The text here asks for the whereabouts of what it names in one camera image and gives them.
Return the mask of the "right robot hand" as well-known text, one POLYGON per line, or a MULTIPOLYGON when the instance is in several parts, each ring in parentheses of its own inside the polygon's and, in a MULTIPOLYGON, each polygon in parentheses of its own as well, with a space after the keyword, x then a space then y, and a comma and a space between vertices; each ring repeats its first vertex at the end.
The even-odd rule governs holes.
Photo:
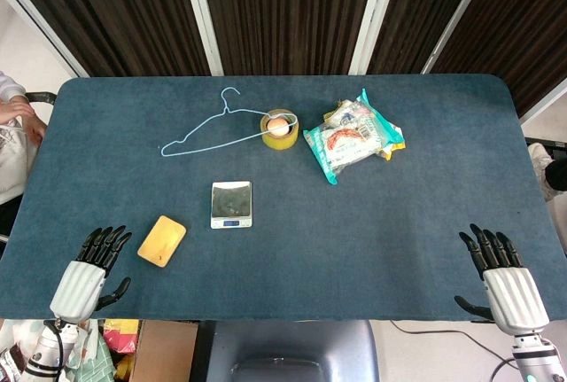
POLYGON ((493 233, 474 223, 470 230, 470 235, 461 231, 459 238, 483 283, 488 305, 473 305, 459 295, 454 296, 456 304, 510 336, 541 334, 549 324, 548 313, 516 245, 502 232, 493 233))

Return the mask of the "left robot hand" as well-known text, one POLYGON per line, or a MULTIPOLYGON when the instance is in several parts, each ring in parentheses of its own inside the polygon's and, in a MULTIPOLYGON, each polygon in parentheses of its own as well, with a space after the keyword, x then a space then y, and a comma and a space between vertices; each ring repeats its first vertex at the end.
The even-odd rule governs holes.
POLYGON ((102 291, 120 251, 131 237, 124 225, 97 228, 86 237, 76 258, 67 265, 51 300, 50 310, 58 320, 82 323, 124 295, 130 277, 124 277, 112 293, 103 295, 102 291))

